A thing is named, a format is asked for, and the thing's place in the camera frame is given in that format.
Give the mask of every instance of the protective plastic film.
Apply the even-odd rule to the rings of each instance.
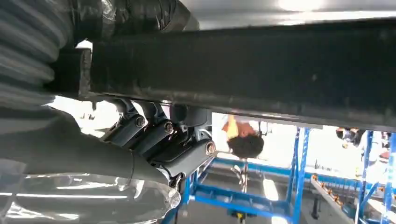
[[[28,175],[14,196],[6,223],[154,223],[180,202],[180,194],[151,181],[73,173]]]

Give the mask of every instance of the white ceiling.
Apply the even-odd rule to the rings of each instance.
[[[201,29],[396,17],[396,0],[181,0]]]

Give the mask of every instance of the nut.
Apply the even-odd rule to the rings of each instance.
[[[143,127],[144,122],[145,122],[145,120],[144,120],[143,117],[138,117],[138,118],[136,118],[136,126],[137,126],[137,127]]]
[[[165,133],[167,134],[172,133],[173,131],[173,126],[172,123],[170,122],[166,122],[164,128],[165,128]]]
[[[216,147],[214,146],[213,142],[209,142],[206,145],[206,155],[212,156],[215,151],[216,151]]]

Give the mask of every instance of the blue steel rack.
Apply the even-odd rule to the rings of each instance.
[[[310,129],[304,129],[304,143],[301,161],[298,161],[298,142],[300,135],[300,128],[297,128],[296,140],[294,145],[294,155],[292,159],[292,167],[290,175],[290,181],[288,184],[287,197],[284,201],[271,201],[262,196],[256,196],[246,194],[242,192],[236,192],[231,190],[224,190],[214,186],[208,186],[202,184],[203,180],[207,175],[207,169],[213,163],[233,163],[233,165],[239,165],[242,167],[244,164],[241,161],[224,160],[220,158],[213,158],[206,167],[199,172],[197,170],[193,175],[186,178],[184,193],[182,201],[178,207],[171,210],[164,220],[163,224],[167,224],[174,217],[177,210],[183,205],[188,203],[189,200],[196,202],[202,202],[211,204],[213,206],[219,206],[227,209],[232,209],[248,214],[254,214],[264,217],[283,217],[291,224],[298,224],[300,219],[301,211],[301,200],[304,189],[305,181],[305,165],[308,151],[308,140],[309,140]],[[264,171],[268,166],[248,164],[249,170]],[[291,194],[293,185],[296,187],[296,200],[294,205],[291,205]]]
[[[231,210],[237,210],[249,214],[255,214],[264,217],[283,217],[290,224],[298,224],[301,211],[301,201],[303,195],[304,182],[311,180],[317,174],[309,173],[305,171],[306,157],[308,152],[308,140],[309,140],[310,129],[304,129],[304,143],[301,161],[298,161],[298,145],[300,128],[297,128],[294,154],[291,163],[291,169],[278,168],[273,166],[249,163],[248,169],[250,171],[259,171],[266,173],[274,173],[278,175],[284,175],[289,177],[288,189],[286,192],[286,200],[282,201],[271,201],[265,197],[244,194],[242,192],[236,192],[231,190],[220,189],[215,186],[208,186],[202,184],[207,176],[207,170],[210,169],[212,164],[225,164],[225,165],[237,165],[239,167],[244,166],[244,162],[224,159],[219,157],[212,157],[210,161],[206,163],[203,169],[197,169],[190,177],[186,178],[184,183],[184,192],[182,195],[181,203],[172,209],[162,221],[162,224],[168,224],[175,216],[178,209],[187,204],[190,200],[211,204],[213,206],[219,206]],[[364,169],[362,175],[362,181],[356,182],[356,180],[348,180],[345,178],[338,178],[333,176],[319,175],[316,180],[319,182],[328,182],[333,184],[344,184],[346,186],[355,186],[359,189],[359,200],[358,209],[355,215],[355,224],[389,224],[387,219],[387,212],[390,211],[392,197],[395,193],[395,189],[392,188],[393,180],[393,162],[394,153],[396,152],[396,134],[391,137],[391,152],[389,155],[389,165],[387,169],[388,181],[385,185],[384,204],[385,212],[382,215],[381,220],[365,219],[363,217],[363,211],[369,198],[373,195],[379,183],[367,183],[366,181],[366,170],[368,167],[368,157],[372,146],[373,132],[368,132],[368,144],[364,153]],[[293,189],[295,192],[295,203],[291,204],[291,196]]]

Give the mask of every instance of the person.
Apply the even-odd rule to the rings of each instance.
[[[226,132],[228,147],[239,158],[256,158],[264,147],[260,130],[255,130],[242,116],[229,115],[222,130]]]
[[[339,139],[344,140],[342,144],[343,148],[348,148],[350,143],[357,147],[365,131],[356,127],[338,127],[336,129],[336,135]]]

